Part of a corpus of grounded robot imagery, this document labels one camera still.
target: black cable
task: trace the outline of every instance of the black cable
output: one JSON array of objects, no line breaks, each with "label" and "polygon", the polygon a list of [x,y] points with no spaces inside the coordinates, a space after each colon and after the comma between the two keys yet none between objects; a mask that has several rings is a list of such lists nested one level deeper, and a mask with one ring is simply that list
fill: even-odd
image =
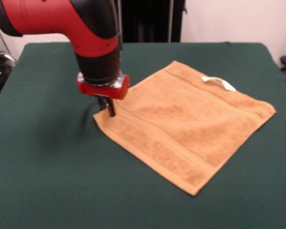
[{"label": "black cable", "polygon": [[3,42],[3,44],[4,44],[4,46],[5,46],[6,50],[7,50],[8,53],[10,54],[10,50],[9,50],[8,46],[6,45],[6,43],[5,43],[5,40],[4,40],[4,38],[3,38],[2,34],[1,34],[1,31],[0,31],[0,38],[1,38],[1,40],[2,40],[2,42]]}]

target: metal pole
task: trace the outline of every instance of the metal pole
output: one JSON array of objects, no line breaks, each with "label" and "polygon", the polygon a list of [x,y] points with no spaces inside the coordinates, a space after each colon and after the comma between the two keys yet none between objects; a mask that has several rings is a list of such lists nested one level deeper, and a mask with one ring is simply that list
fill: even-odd
[{"label": "metal pole", "polygon": [[119,13],[119,29],[120,29],[120,36],[121,41],[123,42],[123,22],[122,22],[122,0],[118,0],[118,13]]},{"label": "metal pole", "polygon": [[172,41],[173,16],[174,16],[174,0],[170,0],[170,13],[169,13],[169,22],[168,22],[168,42]]}]

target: white loop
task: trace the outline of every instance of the white loop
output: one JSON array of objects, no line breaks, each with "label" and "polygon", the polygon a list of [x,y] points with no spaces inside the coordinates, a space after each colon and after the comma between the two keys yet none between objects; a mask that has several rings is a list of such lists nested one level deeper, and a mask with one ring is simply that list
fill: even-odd
[{"label": "white loop", "polygon": [[229,84],[226,80],[223,80],[221,78],[218,78],[218,77],[209,77],[209,76],[206,76],[206,75],[202,75],[201,76],[201,79],[203,82],[208,82],[210,80],[216,80],[220,83],[223,84],[224,88],[227,90],[227,91],[231,91],[231,92],[236,92],[236,89],[231,85]]}]

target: towel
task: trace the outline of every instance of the towel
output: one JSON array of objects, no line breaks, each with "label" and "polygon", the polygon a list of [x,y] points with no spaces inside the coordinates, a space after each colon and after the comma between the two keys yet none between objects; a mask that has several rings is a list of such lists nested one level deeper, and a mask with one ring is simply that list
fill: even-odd
[{"label": "towel", "polygon": [[94,115],[110,139],[191,195],[276,112],[203,75],[175,61],[116,100],[115,117]]}]

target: green tablecloth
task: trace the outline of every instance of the green tablecloth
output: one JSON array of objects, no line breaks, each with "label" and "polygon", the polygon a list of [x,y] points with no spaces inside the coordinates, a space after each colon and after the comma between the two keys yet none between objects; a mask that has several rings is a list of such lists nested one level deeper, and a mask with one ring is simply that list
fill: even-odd
[{"label": "green tablecloth", "polygon": [[286,80],[266,47],[126,44],[122,69],[134,85],[173,60],[277,114],[192,197],[96,127],[69,44],[30,44],[0,96],[0,229],[286,229]]}]

